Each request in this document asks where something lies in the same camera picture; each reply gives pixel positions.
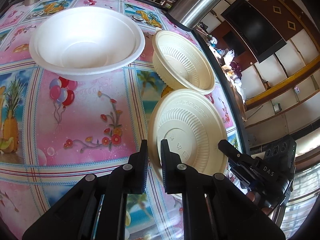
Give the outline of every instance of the bowl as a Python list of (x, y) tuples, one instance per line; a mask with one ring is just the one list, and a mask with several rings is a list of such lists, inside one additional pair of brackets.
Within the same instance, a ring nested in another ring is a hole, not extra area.
[(159, 31), (152, 39), (153, 65), (172, 89), (193, 89), (203, 95), (214, 89), (213, 69), (201, 51), (180, 34)]
[(74, 81), (95, 79), (132, 63), (145, 38), (129, 17), (100, 7), (63, 10), (32, 34), (29, 51), (41, 67)]
[(163, 184), (160, 142), (167, 139), (170, 151), (198, 172), (224, 173), (228, 158), (218, 149), (227, 133), (217, 109), (202, 94), (180, 89), (156, 104), (148, 125), (148, 153), (158, 180)]

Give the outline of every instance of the yellow wooden beam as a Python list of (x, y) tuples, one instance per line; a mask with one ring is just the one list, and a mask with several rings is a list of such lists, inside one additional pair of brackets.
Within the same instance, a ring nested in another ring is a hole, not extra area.
[(320, 55), (316, 57), (313, 61), (307, 64), (305, 67), (294, 73), (292, 76), (288, 77), (287, 79), (283, 80), (279, 84), (275, 85), (274, 87), (270, 88), (267, 91), (262, 92), (261, 94), (248, 99), (245, 104), (247, 106), (247, 111), (253, 109), (257, 106), (260, 106), (273, 98), (283, 94), (284, 92), (288, 91), (289, 89), (295, 87), (306, 78), (311, 76), (315, 71), (320, 68)]

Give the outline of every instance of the bowl rim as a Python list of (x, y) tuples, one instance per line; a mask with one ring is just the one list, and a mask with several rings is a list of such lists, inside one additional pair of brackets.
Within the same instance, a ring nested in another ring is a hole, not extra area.
[[(207, 68), (208, 72), (210, 73), (210, 78), (211, 78), (211, 86), (208, 89), (201, 89), (199, 87), (196, 87), (195, 85), (191, 84), (189, 81), (184, 79), (177, 71), (174, 70), (174, 68), (168, 63), (166, 58), (164, 57), (164, 54), (161, 52), (160, 46), (159, 46), (159, 38), (163, 35), (170, 35), (174, 36), (175, 38), (178, 38), (180, 41), (183, 43), (188, 44), (189, 46), (192, 47), (193, 53), (196, 54), (196, 57), (201, 59), (202, 62), (204, 63), (205, 67)], [(199, 93), (203, 95), (207, 95), (211, 93), (215, 87), (215, 75), (213, 72), (213, 68), (208, 61), (208, 59), (202, 54), (202, 52), (188, 39), (183, 37), (181, 34), (172, 32), (172, 31), (167, 31), (167, 30), (162, 30), (158, 31), (156, 34), (154, 34), (153, 39), (152, 39), (152, 45), (154, 48), (154, 53), (160, 60), (161, 64), (164, 66), (164, 68), (172, 75), (180, 84), (182, 84), (186, 88), (193, 89), (195, 91), (198, 91)]]
[[(135, 30), (139, 33), (140, 44), (138, 45), (137, 49), (131, 55), (129, 55), (127, 58), (125, 58), (119, 62), (113, 63), (111, 65), (105, 65), (105, 66), (101, 66), (101, 67), (67, 68), (67, 67), (56, 66), (56, 65), (53, 65), (53, 64), (45, 61), (38, 54), (37, 49), (35, 47), (36, 46), (36, 41), (35, 41), (36, 34), (43, 29), (44, 24), (47, 24), (48, 22), (55, 21), (56, 18), (58, 18), (58, 17), (61, 17), (61, 16), (63, 17), (63, 16), (70, 15), (70, 14), (78, 14), (81, 12), (107, 13), (113, 17), (116, 17), (116, 18), (122, 20), (131, 30), (133, 30), (133, 32)], [(124, 66), (132, 63), (133, 61), (135, 61), (143, 52), (144, 47), (145, 47), (145, 37), (143, 35), (142, 29), (132, 19), (130, 19), (128, 16), (126, 16), (120, 12), (117, 12), (117, 11), (114, 11), (111, 9), (101, 8), (101, 7), (92, 7), (92, 6), (90, 6), (90, 7), (81, 6), (81, 7), (76, 7), (76, 8), (67, 8), (63, 11), (60, 11), (60, 12), (50, 16), (48, 19), (46, 19), (44, 22), (42, 22), (41, 25), (39, 25), (39, 27), (35, 31), (33, 31), (32, 35), (31, 35), (30, 42), (29, 42), (30, 55), (31, 55), (32, 59), (38, 65), (40, 65), (41, 67), (43, 67), (46, 70), (49, 70), (49, 71), (57, 73), (57, 74), (74, 75), (74, 76), (101, 74), (101, 73), (110, 72), (110, 71), (119, 69), (121, 67), (124, 67)]]
[[(219, 112), (217, 111), (216, 107), (204, 95), (200, 94), (199, 92), (197, 92), (195, 90), (191, 90), (191, 89), (174, 90), (174, 91), (171, 91), (168, 94), (164, 95), (158, 101), (158, 103), (156, 104), (155, 108), (152, 111), (150, 121), (148, 124), (148, 135), (147, 135), (148, 142), (149, 142), (148, 143), (148, 152), (149, 152), (150, 165), (151, 165), (157, 179), (159, 180), (159, 182), (162, 185), (163, 185), (163, 176), (162, 176), (162, 167), (161, 167), (161, 163), (160, 163), (160, 157), (159, 157), (158, 145), (157, 145), (157, 131), (158, 131), (157, 124), (159, 122), (159, 119), (161, 117), (161, 113), (163, 112), (163, 109), (167, 106), (167, 103), (169, 101), (172, 101), (172, 98), (180, 96), (180, 95), (183, 96), (183, 95), (190, 95), (190, 94), (193, 94), (195, 100), (198, 100), (198, 101), (201, 101), (202, 103), (204, 103), (208, 107), (208, 109), (210, 109), (210, 111), (212, 113), (216, 114), (219, 117), (218, 123), (219, 123), (220, 127), (222, 128), (220, 130), (220, 132), (222, 133), (222, 137), (223, 137), (223, 139), (228, 139), (227, 132), (226, 132), (224, 124), (221, 120), (221, 117), (219, 115)], [(216, 172), (224, 173), (224, 171), (226, 169), (227, 162), (228, 162), (227, 156), (223, 155), (220, 169), (219, 169), (219, 171), (216, 171)]]

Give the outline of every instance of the hand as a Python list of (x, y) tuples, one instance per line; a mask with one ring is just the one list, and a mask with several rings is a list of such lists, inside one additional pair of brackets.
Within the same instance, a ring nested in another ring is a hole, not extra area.
[[(247, 194), (245, 194), (252, 202), (254, 201), (255, 199), (255, 195), (252, 191), (248, 191)], [(271, 211), (272, 211), (272, 208), (268, 208), (268, 207), (265, 207), (265, 208), (262, 208), (261, 211), (263, 213), (265, 213), (266, 215), (268, 215)]]

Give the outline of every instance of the red balloon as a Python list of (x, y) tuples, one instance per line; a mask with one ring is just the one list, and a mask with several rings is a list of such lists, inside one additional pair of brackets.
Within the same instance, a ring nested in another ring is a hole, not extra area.
[(75, 93), (72, 90), (68, 90), (67, 93), (68, 93), (67, 99), (64, 102), (62, 102), (64, 106), (71, 105), (73, 100), (75, 100)]
[(69, 84), (69, 80), (65, 79), (63, 77), (59, 77), (60, 81), (61, 81), (61, 88), (66, 88), (67, 85)]

